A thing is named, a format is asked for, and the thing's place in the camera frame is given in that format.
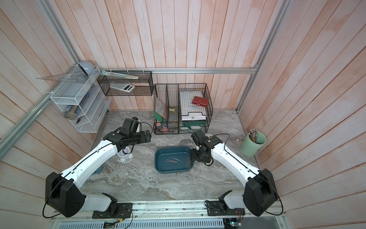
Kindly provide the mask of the teal plastic storage box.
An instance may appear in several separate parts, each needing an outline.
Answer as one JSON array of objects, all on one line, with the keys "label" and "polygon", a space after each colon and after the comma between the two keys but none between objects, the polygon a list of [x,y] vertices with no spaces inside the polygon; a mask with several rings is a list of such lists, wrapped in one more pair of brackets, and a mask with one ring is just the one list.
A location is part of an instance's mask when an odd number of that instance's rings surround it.
[{"label": "teal plastic storage box", "polygon": [[[169,157],[175,157],[183,162],[180,161],[178,161],[178,163],[165,162],[165,160],[173,160]],[[187,157],[190,158],[191,162],[191,167],[189,169],[187,169],[186,167]],[[155,162],[155,169],[161,174],[188,172],[194,166],[194,162],[191,159],[191,149],[189,147],[161,148],[156,151],[154,162]]]}]

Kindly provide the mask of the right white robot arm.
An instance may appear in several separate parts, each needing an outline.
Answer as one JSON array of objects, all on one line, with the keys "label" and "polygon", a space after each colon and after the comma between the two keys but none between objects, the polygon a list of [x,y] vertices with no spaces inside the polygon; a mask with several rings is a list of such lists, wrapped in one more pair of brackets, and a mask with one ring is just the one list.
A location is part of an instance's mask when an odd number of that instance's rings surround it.
[{"label": "right white robot arm", "polygon": [[260,170],[244,161],[231,151],[226,143],[217,135],[206,136],[201,130],[191,135],[196,149],[191,150],[192,161],[211,166],[215,161],[224,165],[241,182],[244,189],[227,191],[219,202],[223,211],[248,209],[253,215],[260,217],[278,200],[273,174],[267,170]]}]

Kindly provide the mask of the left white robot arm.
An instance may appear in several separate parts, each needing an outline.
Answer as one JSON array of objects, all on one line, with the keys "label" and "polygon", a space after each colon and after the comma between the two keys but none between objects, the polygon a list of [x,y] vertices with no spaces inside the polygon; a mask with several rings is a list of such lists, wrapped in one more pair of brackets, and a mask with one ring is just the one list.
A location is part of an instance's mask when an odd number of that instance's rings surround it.
[{"label": "left white robot arm", "polygon": [[127,147],[151,141],[150,130],[142,129],[137,117],[125,119],[123,125],[108,133],[90,153],[71,167],[57,174],[52,172],[45,183],[45,206],[50,206],[67,218],[80,211],[93,211],[100,219],[119,216],[116,198],[102,195],[85,195],[80,189],[85,181],[109,158]]}]

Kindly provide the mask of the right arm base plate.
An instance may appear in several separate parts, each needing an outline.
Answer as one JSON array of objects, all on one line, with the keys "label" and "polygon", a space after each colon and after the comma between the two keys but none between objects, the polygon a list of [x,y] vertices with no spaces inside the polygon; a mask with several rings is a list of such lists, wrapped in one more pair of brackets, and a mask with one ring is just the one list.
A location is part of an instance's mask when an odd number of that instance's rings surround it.
[{"label": "right arm base plate", "polygon": [[208,216],[244,216],[244,209],[229,209],[223,201],[205,201]]}]

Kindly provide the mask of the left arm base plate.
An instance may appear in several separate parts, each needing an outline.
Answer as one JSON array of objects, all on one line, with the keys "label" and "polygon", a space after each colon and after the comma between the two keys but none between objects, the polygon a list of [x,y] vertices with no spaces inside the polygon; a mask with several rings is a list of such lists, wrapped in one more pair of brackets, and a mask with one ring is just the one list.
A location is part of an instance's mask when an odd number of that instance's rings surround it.
[{"label": "left arm base plate", "polygon": [[132,203],[112,203],[104,212],[94,211],[93,219],[129,219],[132,216]]}]

